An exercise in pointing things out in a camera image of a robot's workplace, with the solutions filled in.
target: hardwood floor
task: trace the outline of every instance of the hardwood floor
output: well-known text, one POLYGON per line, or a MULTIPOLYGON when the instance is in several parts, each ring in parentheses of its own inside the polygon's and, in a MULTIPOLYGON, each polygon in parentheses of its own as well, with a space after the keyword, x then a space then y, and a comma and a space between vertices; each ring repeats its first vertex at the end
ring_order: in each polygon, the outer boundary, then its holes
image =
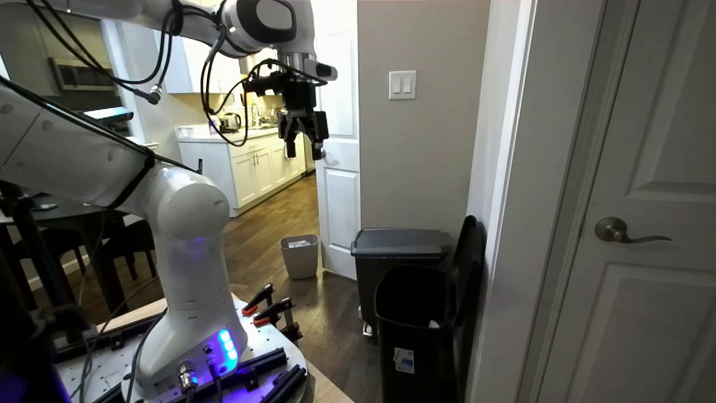
MULTIPOLYGON (((295 305, 294 319, 304 336, 298 340, 302 355, 354 402, 378 402, 381 358, 378 347, 360 336, 355 283, 326 272, 312 281, 288 281, 280 246, 283 237, 288 236, 317 236, 314 177, 229 223, 223 251, 231 289, 247 301, 260 287, 274 283, 276 301, 288 295, 295 305)), ((143 256, 137 256, 137 262, 138 281, 132 281, 121 261, 116 261, 125 293, 129 295, 143 287, 129 301, 129 308, 161 298, 161 289, 149 281, 147 267, 140 267, 145 262, 143 256)), ((110 319, 91 275, 74 273, 70 283, 89 321, 104 323, 110 319)))

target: black trash can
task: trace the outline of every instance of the black trash can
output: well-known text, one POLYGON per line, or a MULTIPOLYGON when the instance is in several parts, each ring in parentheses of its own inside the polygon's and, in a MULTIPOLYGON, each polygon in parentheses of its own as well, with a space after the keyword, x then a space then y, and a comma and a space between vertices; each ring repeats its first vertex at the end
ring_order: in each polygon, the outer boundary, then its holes
POLYGON ((484 245, 484 229, 467 218, 450 272, 396 267, 381 281, 383 403, 466 399, 484 245))
POLYGON ((440 270, 450 254, 450 236, 428 229, 363 229, 352 246, 358 272, 363 336, 377 340, 377 289, 392 270, 440 270))

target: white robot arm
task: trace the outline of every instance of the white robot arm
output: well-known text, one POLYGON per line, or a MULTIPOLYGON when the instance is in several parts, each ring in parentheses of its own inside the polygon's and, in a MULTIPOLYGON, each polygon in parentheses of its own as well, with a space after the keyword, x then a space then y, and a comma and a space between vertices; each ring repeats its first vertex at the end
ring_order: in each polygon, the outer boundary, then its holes
MULTIPOLYGON (((314 20, 308 0, 223 0, 213 6, 182 0, 70 0, 74 13, 165 27, 173 33, 222 46, 229 56, 256 53, 276 46, 280 78, 256 77, 247 90, 288 93, 283 133, 308 130, 314 83, 336 71, 314 60, 314 20)), ((152 402, 176 388, 180 368, 191 365, 200 386, 238 368, 247 334, 236 317, 227 283, 222 230, 227 197, 201 174, 157 160, 96 122, 52 105, 0 78, 0 180, 59 197, 115 206, 147 219, 155 234, 157 272, 167 303, 165 317, 145 338, 134 379, 152 402)))

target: door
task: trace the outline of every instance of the door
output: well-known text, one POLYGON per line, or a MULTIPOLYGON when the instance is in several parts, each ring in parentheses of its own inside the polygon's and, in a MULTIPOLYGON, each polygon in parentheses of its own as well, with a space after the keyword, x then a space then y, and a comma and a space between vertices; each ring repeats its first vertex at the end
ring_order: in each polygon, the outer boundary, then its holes
POLYGON ((716 4, 630 4, 544 403, 716 402, 716 4), (671 240, 604 243, 604 218, 671 240))
POLYGON ((323 267, 355 278, 352 243, 360 224, 355 0, 316 0, 316 53, 337 70, 321 88, 330 118, 326 156, 316 161, 323 267))

